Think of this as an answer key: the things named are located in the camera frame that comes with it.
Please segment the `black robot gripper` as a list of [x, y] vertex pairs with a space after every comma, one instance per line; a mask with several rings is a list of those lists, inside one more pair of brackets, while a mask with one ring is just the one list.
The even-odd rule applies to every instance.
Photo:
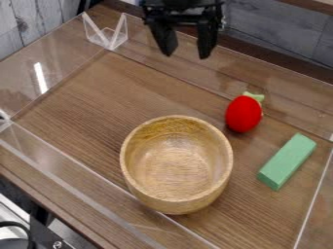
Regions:
[[200, 58], [211, 57], [223, 27], [225, 0], [141, 0], [144, 21], [149, 25], [161, 52], [172, 56], [178, 40], [176, 26], [197, 26]]

